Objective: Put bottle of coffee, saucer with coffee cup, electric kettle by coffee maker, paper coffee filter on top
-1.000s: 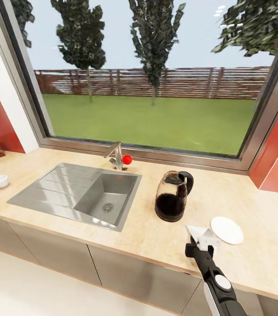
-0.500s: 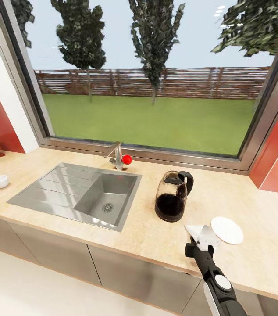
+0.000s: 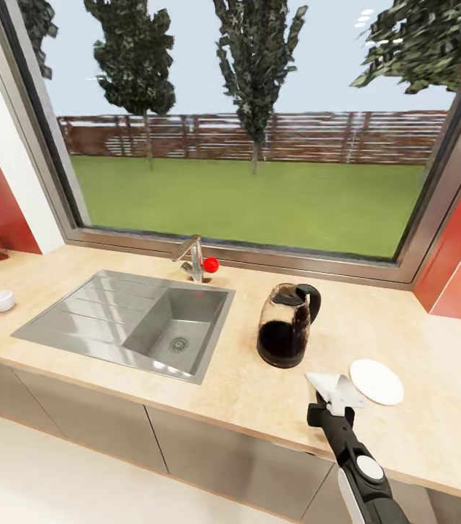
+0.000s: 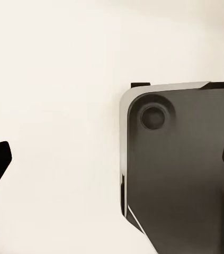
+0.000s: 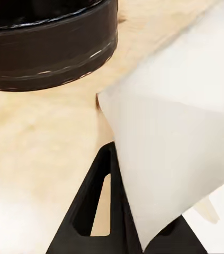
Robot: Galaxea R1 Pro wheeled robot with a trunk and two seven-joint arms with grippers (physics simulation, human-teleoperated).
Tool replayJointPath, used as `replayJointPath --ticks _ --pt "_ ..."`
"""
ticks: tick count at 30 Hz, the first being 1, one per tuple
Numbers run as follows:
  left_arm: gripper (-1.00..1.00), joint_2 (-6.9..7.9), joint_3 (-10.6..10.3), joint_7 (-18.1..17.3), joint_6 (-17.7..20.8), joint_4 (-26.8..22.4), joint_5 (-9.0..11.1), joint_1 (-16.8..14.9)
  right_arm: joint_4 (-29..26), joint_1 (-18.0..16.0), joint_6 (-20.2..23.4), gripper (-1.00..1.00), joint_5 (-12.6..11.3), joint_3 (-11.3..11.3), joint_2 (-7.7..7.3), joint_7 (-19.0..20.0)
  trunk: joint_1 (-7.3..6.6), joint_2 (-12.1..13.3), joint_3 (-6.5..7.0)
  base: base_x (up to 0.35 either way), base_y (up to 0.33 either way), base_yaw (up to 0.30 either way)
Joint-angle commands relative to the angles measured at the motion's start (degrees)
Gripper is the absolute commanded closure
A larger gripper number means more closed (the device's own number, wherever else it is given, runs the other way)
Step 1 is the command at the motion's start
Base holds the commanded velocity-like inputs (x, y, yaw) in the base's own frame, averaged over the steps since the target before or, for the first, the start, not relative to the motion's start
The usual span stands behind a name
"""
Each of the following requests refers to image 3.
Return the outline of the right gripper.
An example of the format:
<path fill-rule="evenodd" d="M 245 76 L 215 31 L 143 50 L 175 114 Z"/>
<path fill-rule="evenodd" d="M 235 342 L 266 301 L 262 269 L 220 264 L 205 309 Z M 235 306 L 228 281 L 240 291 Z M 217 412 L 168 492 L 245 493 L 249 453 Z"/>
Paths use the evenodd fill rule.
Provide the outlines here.
<path fill-rule="evenodd" d="M 352 407 L 345 408 L 344 416 L 333 416 L 319 391 L 316 391 L 316 399 L 318 400 L 317 404 L 308 404 L 307 422 L 311 427 L 322 427 L 329 444 L 331 444 L 331 438 L 337 432 L 353 432 L 355 411 Z"/>

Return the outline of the paper coffee filter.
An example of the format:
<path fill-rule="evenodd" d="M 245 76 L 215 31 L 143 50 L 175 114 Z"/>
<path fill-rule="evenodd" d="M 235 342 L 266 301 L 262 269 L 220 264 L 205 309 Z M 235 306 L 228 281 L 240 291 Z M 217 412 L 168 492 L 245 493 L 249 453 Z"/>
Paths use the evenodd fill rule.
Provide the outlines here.
<path fill-rule="evenodd" d="M 353 385 L 352 382 L 341 373 L 324 375 L 323 373 L 304 372 L 304 374 L 309 382 L 314 385 L 316 391 L 320 392 L 326 403 L 329 402 L 327 397 L 329 392 L 349 394 L 358 393 L 355 385 Z"/>

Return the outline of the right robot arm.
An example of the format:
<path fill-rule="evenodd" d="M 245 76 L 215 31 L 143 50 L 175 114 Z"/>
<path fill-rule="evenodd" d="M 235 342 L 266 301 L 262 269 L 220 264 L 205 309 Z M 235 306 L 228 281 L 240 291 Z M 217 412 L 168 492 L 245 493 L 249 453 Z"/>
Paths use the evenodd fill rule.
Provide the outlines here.
<path fill-rule="evenodd" d="M 382 466 L 353 431 L 355 411 L 365 408 L 365 395 L 329 392 L 329 402 L 316 391 L 316 403 L 308 404 L 307 422 L 322 427 L 337 458 L 340 492 L 353 524 L 411 524 L 393 499 Z"/>

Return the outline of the saucer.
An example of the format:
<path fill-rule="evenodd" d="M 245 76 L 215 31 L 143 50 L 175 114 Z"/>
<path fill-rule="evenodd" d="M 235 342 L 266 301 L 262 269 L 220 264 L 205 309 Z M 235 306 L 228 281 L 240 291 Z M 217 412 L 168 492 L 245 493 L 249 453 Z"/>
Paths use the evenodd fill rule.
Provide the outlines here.
<path fill-rule="evenodd" d="M 350 367 L 352 384 L 365 396 L 383 405 L 395 405 L 404 397 L 398 376 L 373 360 L 356 360 Z"/>

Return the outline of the electric kettle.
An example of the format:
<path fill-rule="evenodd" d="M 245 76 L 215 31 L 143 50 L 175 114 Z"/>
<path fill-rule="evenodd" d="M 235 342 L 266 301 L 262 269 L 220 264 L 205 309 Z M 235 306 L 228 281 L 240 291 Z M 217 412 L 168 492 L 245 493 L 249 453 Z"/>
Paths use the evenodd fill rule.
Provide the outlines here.
<path fill-rule="evenodd" d="M 304 358 L 321 294 L 309 284 L 283 283 L 271 290 L 260 315 L 257 353 L 275 368 L 290 369 Z"/>

